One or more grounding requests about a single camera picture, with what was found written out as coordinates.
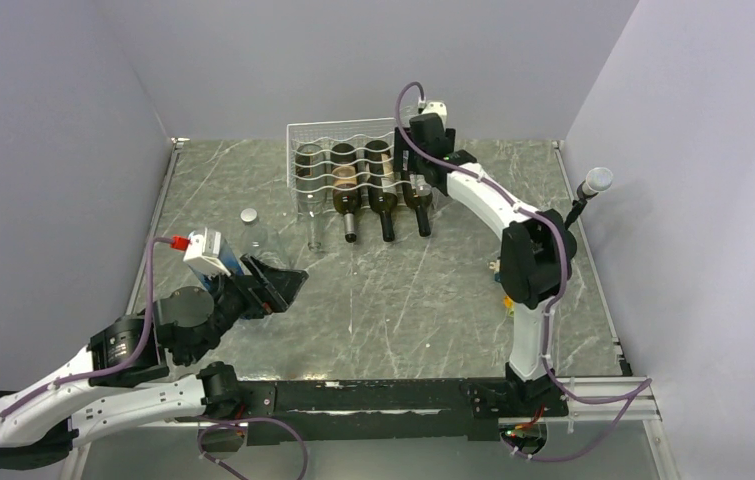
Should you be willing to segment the dark wine bottle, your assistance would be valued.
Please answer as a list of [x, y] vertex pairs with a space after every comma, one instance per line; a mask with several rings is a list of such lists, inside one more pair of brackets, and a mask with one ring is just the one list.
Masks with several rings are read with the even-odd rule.
[[379, 216], [383, 241], [393, 242], [395, 229], [392, 212], [397, 206], [398, 197], [388, 148], [389, 145], [383, 140], [369, 141], [365, 145], [364, 159], [368, 173], [369, 208]]
[[357, 240], [355, 214], [361, 206], [361, 197], [357, 190], [356, 152], [348, 143], [338, 143], [331, 149], [333, 163], [333, 204], [335, 210], [343, 217], [344, 238], [348, 243]]
[[419, 235], [429, 237], [432, 233], [428, 215], [433, 200], [432, 189], [423, 175], [410, 171], [412, 154], [400, 140], [395, 141], [394, 154], [395, 165], [400, 171], [404, 202], [415, 214]]

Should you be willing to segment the dark wine bottle front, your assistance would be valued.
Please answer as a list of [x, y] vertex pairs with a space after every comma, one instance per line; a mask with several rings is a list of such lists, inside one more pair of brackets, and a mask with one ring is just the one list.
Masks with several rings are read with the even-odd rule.
[[343, 217], [344, 238], [348, 243], [357, 240], [355, 214], [361, 206], [361, 197], [357, 190], [356, 152], [348, 143], [338, 143], [331, 149], [333, 163], [333, 204], [335, 210]]

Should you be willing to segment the clear glass bottle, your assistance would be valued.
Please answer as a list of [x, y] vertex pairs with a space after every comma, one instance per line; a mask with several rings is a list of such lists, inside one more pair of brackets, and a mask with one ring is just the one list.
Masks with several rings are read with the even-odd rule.
[[324, 252], [327, 167], [326, 152], [321, 145], [308, 143], [298, 147], [294, 169], [298, 208], [306, 220], [307, 247], [313, 253]]

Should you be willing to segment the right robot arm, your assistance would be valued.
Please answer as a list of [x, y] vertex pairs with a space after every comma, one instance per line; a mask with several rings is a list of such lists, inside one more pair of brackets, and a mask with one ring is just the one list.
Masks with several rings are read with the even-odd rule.
[[571, 275], [575, 241], [562, 216], [518, 199], [465, 150], [452, 150], [436, 113], [395, 129], [401, 164], [474, 213], [500, 241], [500, 284], [513, 303], [507, 407], [529, 415], [554, 388], [550, 348], [556, 305]]

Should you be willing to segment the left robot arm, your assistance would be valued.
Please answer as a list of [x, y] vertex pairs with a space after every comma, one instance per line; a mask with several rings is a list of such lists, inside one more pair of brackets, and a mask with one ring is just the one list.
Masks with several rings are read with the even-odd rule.
[[239, 320], [287, 311], [307, 273], [250, 255], [189, 252], [183, 260], [199, 286], [149, 299], [43, 379], [0, 390], [0, 470], [42, 468], [96, 439], [160, 420], [269, 414], [275, 389], [240, 381], [231, 365], [214, 362], [178, 380], [170, 369], [199, 362]]

